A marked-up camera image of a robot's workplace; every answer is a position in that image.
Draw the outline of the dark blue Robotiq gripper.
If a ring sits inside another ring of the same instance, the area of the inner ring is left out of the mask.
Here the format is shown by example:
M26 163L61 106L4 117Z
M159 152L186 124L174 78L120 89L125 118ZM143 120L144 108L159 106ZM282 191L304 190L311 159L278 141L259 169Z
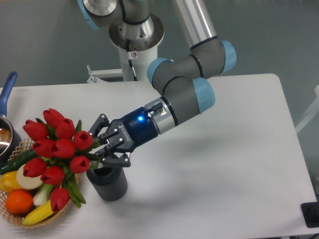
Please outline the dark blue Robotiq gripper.
M95 141L105 145L105 149L94 153L100 158L99 167L130 167L130 152L158 136L144 107L111 122L105 114L100 114L88 133Z

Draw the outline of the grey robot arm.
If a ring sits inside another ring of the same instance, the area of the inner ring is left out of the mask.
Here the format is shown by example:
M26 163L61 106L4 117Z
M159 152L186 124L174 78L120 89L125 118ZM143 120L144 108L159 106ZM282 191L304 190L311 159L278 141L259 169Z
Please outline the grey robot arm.
M236 64L236 52L219 40L201 0L175 0L190 54L174 61L158 57L164 36L161 20L147 0L80 0L92 29L107 26L119 51L119 70L90 71L89 76L122 76L124 81L149 81L160 97L120 119L101 115L90 132L101 144L96 152L102 167L129 167L130 153L212 107L215 94L208 78Z

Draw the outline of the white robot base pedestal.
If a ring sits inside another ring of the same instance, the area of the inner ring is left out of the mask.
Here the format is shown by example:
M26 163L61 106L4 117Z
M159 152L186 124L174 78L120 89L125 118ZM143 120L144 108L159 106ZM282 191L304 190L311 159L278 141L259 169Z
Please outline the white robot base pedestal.
M127 51L119 48L119 56L124 81L148 81L147 69L150 63L158 57L158 47L143 51Z

